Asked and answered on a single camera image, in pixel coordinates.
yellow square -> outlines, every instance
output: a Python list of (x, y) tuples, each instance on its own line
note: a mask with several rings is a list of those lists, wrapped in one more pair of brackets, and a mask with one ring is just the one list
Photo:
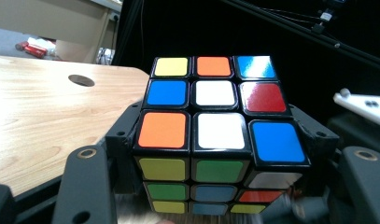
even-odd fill
[(187, 58), (159, 58), (154, 75), (157, 77), (182, 77), (188, 73)]

cube front face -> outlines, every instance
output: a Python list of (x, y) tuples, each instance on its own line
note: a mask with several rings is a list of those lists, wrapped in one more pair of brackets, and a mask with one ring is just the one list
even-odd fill
[(310, 166), (269, 56), (156, 58), (133, 155), (176, 214), (258, 214)]

wooden table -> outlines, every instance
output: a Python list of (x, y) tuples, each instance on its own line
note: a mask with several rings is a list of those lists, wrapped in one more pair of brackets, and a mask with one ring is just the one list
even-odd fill
[(0, 56), (0, 184), (16, 196), (61, 175), (70, 152), (96, 144), (147, 82), (136, 68)]

